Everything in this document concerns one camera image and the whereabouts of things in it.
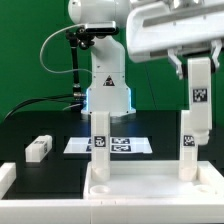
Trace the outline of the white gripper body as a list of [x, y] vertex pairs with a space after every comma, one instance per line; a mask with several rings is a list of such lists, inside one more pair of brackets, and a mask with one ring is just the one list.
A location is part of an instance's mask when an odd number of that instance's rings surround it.
[[224, 38], [224, 0], [202, 0], [200, 5], [172, 9], [163, 1], [133, 9], [126, 23], [128, 55], [134, 62], [206, 49]]

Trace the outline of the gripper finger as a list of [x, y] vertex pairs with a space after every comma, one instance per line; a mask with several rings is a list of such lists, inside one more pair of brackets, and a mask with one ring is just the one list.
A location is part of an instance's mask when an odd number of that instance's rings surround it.
[[172, 64], [172, 66], [176, 70], [176, 75], [179, 79], [183, 78], [183, 69], [182, 69], [182, 62], [177, 57], [177, 50], [176, 49], [168, 49], [168, 61]]
[[223, 44], [221, 39], [211, 41], [211, 71], [216, 72], [219, 67], [219, 55], [222, 50]]

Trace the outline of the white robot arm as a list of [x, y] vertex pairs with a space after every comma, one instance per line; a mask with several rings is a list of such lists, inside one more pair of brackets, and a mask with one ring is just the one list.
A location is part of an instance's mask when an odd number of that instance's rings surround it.
[[210, 50], [213, 64], [224, 44], [224, 0], [69, 0], [79, 47], [91, 50], [92, 83], [83, 116], [107, 111], [131, 116], [125, 59], [167, 58], [184, 76], [181, 55]]

